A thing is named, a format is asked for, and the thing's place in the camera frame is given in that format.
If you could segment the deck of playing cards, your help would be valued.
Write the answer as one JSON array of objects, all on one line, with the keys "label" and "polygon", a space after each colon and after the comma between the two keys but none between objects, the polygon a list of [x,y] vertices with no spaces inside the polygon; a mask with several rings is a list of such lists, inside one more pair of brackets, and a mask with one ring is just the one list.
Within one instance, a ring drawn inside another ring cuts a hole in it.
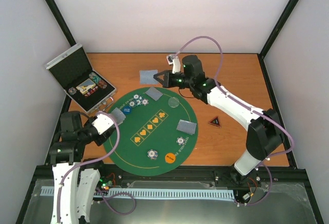
[{"label": "deck of playing cards", "polygon": [[126,119],[126,115],[117,107],[110,112],[110,115],[114,117],[118,125],[122,124]]}]

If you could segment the blue small blind button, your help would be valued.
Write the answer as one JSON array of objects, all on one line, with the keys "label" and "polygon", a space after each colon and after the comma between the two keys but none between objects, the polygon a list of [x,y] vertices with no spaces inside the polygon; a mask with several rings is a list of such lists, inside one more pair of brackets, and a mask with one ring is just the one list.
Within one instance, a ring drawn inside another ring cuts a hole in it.
[{"label": "blue small blind button", "polygon": [[128,115],[132,112],[132,108],[130,106],[125,106],[121,110],[125,115]]}]

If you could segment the dealt blue-backed playing card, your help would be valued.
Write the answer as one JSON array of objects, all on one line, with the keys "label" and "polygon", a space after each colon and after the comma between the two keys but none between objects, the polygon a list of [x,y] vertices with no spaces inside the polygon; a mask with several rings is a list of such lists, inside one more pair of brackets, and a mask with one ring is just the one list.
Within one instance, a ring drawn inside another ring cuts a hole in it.
[{"label": "dealt blue-backed playing card", "polygon": [[179,120],[176,130],[189,135],[194,135],[196,132],[196,128],[197,128],[197,124],[194,122]]}]

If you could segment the white blue chip stack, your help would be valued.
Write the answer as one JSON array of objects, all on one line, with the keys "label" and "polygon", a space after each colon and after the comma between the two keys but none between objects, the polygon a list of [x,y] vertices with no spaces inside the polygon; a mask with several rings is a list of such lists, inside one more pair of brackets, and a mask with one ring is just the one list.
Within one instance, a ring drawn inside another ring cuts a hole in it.
[{"label": "white blue chip stack", "polygon": [[158,157],[158,152],[157,152],[157,150],[153,150],[153,149],[148,150],[148,152],[147,152],[147,156],[148,156],[151,160],[156,160],[157,157]]},{"label": "white blue chip stack", "polygon": [[179,145],[183,145],[185,143],[185,139],[183,137],[179,137],[179,138],[177,138],[176,142]]}]

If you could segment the orange big blind button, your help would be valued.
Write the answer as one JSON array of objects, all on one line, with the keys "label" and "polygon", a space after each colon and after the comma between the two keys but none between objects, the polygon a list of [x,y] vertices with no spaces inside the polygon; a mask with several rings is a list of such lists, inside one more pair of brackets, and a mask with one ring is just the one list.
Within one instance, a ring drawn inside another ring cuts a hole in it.
[{"label": "orange big blind button", "polygon": [[167,153],[165,155],[165,162],[168,164],[172,164],[176,161],[176,156],[174,153]]}]

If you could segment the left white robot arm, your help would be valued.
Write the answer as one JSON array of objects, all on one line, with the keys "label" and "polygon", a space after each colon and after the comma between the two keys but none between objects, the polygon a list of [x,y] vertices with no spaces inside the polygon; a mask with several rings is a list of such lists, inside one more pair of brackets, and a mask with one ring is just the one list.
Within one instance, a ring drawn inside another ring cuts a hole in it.
[{"label": "left white robot arm", "polygon": [[49,150],[54,180],[51,223],[89,223],[94,191],[107,178],[101,166],[108,154],[87,161],[82,157],[86,145],[102,145],[118,132],[118,122],[113,115],[99,111],[82,123],[83,115],[79,111],[61,114],[59,141]]}]

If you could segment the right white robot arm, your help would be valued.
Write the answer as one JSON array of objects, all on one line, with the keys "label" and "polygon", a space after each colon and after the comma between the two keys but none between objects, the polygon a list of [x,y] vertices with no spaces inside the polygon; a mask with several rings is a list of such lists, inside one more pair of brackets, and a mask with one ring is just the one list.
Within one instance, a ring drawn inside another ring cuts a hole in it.
[{"label": "right white robot arm", "polygon": [[167,61],[172,70],[153,76],[162,87],[189,89],[194,98],[223,111],[246,130],[246,150],[233,165],[236,174],[247,176],[284,142],[276,111],[254,107],[233,95],[217,80],[207,77],[196,55],[188,55],[182,60],[169,55]]}]

